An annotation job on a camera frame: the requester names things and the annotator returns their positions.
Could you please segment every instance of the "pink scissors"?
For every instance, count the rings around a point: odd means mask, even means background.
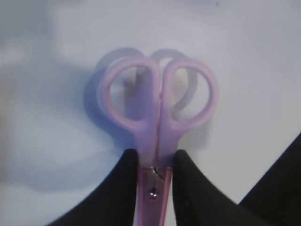
[[[114,79],[130,67],[149,70],[149,95],[145,99],[146,114],[138,121],[121,114],[111,102],[110,87]],[[175,121],[170,112],[171,84],[174,73],[180,68],[190,68],[200,73],[209,87],[205,107],[193,118]],[[108,117],[117,125],[130,131],[139,153],[138,170],[138,226],[163,226],[172,176],[173,155],[179,139],[187,131],[204,124],[213,114],[218,85],[211,70],[203,63],[183,58],[171,61],[162,73],[159,64],[144,57],[129,57],[108,68],[98,87],[97,101]]]

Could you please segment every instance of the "pink plastic handle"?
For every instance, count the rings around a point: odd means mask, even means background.
[[[209,100],[205,107],[186,121],[175,121],[171,116],[170,99],[172,78],[176,70],[190,68],[199,72],[209,86]],[[160,137],[158,144],[159,166],[172,166],[173,155],[183,134],[204,124],[213,114],[218,101],[218,84],[211,70],[203,63],[192,59],[171,61],[163,73],[162,103],[160,111]]]
[[[130,67],[142,66],[150,70],[150,95],[145,97],[146,115],[139,121],[131,120],[121,114],[111,102],[110,87],[114,79]],[[135,137],[136,149],[139,152],[139,164],[153,166],[157,147],[157,125],[159,111],[160,68],[150,58],[137,56],[121,60],[110,67],[98,87],[97,101],[108,117],[117,125],[129,130]]]

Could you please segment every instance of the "white table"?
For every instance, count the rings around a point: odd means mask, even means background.
[[[99,59],[122,47],[175,49],[212,68],[217,111],[179,147],[240,202],[300,132],[300,21],[298,0],[2,0],[0,225],[51,222],[130,146],[83,105]]]

